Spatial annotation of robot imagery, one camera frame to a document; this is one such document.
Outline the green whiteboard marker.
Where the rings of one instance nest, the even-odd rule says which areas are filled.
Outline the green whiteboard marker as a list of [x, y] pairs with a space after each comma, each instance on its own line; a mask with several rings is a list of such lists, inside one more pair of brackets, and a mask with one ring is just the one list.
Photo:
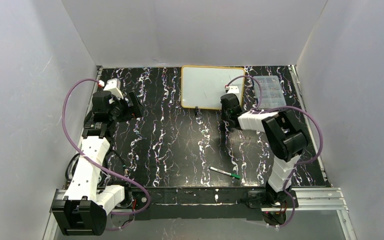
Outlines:
[[227, 171], [215, 168], [213, 166], [210, 166], [208, 169], [211, 170], [211, 171], [214, 171], [214, 172], [217, 172], [217, 173], [220, 173], [220, 174], [232, 177], [232, 178], [237, 179], [237, 180], [241, 179], [241, 177], [239, 175], [235, 174], [235, 173], [230, 173], [230, 172], [227, 172]]

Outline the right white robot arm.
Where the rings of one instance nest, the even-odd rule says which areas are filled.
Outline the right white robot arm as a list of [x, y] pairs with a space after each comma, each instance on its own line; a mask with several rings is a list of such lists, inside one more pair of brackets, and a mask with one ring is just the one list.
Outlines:
[[264, 132], [274, 154], [272, 172], [265, 185], [266, 202], [281, 203], [290, 189], [296, 163], [309, 145], [307, 134], [295, 119], [291, 108], [273, 112], [244, 111], [237, 96], [227, 93], [220, 97], [221, 118], [230, 127], [242, 131]]

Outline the yellow framed whiteboard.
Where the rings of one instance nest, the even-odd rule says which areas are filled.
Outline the yellow framed whiteboard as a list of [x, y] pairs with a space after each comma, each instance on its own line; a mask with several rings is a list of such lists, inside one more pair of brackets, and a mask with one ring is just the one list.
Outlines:
[[231, 83], [243, 102], [246, 71], [242, 67], [184, 65], [181, 68], [181, 106], [186, 109], [221, 110], [221, 96], [226, 94], [225, 86]]

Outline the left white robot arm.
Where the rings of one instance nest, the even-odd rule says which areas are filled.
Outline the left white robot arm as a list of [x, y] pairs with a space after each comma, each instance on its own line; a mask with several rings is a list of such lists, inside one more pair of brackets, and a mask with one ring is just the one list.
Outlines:
[[81, 152], [74, 175], [61, 199], [53, 202], [51, 212], [65, 236], [100, 236], [107, 217], [125, 199], [122, 185], [100, 186], [100, 175], [111, 148], [110, 127], [143, 116], [143, 106], [131, 91], [128, 99], [109, 90], [92, 96], [92, 108], [85, 117]]

